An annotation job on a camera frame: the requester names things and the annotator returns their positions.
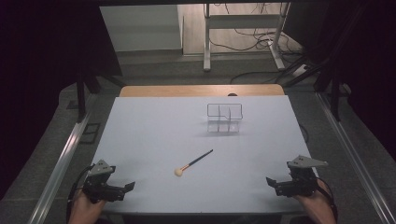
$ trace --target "white wall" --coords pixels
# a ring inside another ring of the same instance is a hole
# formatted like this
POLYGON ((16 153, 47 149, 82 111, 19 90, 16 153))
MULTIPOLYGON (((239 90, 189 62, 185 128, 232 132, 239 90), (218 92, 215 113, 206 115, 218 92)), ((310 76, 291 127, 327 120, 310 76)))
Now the white wall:
POLYGON ((115 51, 181 49, 176 5, 100 9, 115 51))

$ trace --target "white table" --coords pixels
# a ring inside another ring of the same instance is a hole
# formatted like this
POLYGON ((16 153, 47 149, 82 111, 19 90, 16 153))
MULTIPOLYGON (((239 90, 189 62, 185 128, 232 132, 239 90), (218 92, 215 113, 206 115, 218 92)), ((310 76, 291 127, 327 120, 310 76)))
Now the white table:
POLYGON ((109 185, 136 181, 107 212, 273 214, 302 211, 265 180, 290 180, 286 161, 298 155, 310 157, 288 96, 120 97, 92 162, 117 166, 109 185), (208 133, 207 104, 242 104, 239 133, 208 133))

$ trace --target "wooden table edge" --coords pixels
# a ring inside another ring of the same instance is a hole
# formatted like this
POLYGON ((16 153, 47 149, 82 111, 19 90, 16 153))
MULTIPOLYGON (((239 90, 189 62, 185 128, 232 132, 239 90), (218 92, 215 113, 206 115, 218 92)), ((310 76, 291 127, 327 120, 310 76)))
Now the wooden table edge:
POLYGON ((250 85, 177 85, 177 86, 126 86, 120 97, 192 97, 192 96, 238 96, 285 95, 278 84, 250 85))

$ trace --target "brush handle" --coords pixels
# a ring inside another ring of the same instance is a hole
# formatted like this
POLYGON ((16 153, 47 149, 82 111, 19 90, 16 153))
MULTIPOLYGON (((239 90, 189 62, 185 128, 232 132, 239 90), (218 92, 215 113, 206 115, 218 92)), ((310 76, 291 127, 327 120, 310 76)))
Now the brush handle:
POLYGON ((188 166, 192 166, 194 163, 198 162, 198 160, 200 160, 201 158, 207 156, 207 154, 211 153, 213 151, 213 149, 211 149, 210 151, 206 152, 204 155, 200 156, 198 159, 196 159, 195 161, 192 161, 189 163, 188 166))

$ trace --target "human arm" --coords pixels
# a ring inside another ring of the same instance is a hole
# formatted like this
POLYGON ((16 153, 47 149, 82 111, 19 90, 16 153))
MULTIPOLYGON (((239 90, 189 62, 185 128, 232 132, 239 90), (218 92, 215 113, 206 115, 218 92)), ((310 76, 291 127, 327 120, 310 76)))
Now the human arm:
POLYGON ((93 224, 102 213, 106 201, 91 203, 82 190, 79 190, 73 201, 73 207, 68 224, 93 224))
MULTIPOLYGON (((323 181, 318 180, 318 185, 329 193, 323 181)), ((328 199, 319 191, 315 191, 311 196, 293 196, 303 206, 308 216, 317 224, 335 224, 335 217, 330 207, 328 199)))

